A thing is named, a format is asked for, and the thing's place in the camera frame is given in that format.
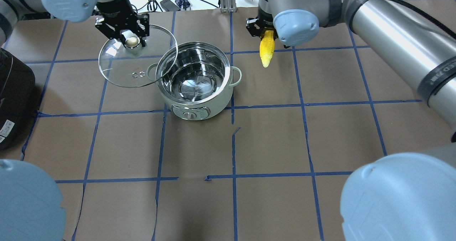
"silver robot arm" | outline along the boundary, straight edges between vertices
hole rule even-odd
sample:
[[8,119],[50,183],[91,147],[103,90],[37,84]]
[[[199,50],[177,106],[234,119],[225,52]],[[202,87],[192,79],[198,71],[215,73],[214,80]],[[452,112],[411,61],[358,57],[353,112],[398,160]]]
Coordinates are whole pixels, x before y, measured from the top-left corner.
[[296,46],[343,22],[451,126],[456,142],[456,40],[411,10],[386,0],[259,0],[247,30],[274,30]]
[[0,43],[11,35],[24,14],[47,11],[62,20],[82,22],[92,15],[95,6],[102,15],[95,26],[107,38],[125,44],[128,37],[123,33],[130,30],[145,46],[144,38],[149,36],[149,28],[146,28],[149,15],[137,15],[129,0],[0,0]]

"white label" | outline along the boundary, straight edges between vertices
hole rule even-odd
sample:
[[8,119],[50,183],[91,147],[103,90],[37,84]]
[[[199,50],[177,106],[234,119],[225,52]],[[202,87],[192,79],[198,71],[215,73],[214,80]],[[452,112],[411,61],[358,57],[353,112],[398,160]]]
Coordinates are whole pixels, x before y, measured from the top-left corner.
[[5,124],[3,125],[3,128],[0,129],[0,135],[7,137],[10,134],[13,127],[14,127],[14,122],[12,122],[10,120],[6,120]]

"black bag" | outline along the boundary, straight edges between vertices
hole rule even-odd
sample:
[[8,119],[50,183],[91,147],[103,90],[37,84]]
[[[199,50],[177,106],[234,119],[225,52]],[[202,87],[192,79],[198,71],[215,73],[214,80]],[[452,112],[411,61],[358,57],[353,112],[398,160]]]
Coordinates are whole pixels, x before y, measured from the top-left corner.
[[17,136],[27,112],[35,75],[26,64],[8,51],[0,51],[0,150]]

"yellow corn cob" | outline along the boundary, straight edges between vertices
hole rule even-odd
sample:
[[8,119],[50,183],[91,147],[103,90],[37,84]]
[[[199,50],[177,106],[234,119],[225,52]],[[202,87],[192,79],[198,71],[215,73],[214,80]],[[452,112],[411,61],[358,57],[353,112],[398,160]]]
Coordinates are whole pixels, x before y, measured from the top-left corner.
[[274,55],[274,48],[274,31],[267,30],[264,32],[264,37],[259,43],[259,57],[264,68],[268,67],[271,62],[272,56]]

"transparent pot lid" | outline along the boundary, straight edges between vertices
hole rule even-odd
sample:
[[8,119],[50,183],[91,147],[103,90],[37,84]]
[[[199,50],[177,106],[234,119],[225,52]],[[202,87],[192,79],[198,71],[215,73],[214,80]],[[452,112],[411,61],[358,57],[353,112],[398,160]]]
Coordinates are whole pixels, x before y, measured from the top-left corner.
[[[144,47],[130,30],[123,33],[127,39],[125,46],[115,39],[106,41],[98,56],[98,67],[105,79],[119,87],[138,88],[158,81],[169,72],[177,59],[176,38],[161,26],[149,25],[149,28]],[[158,62],[169,50],[176,50],[173,64],[155,77]]]

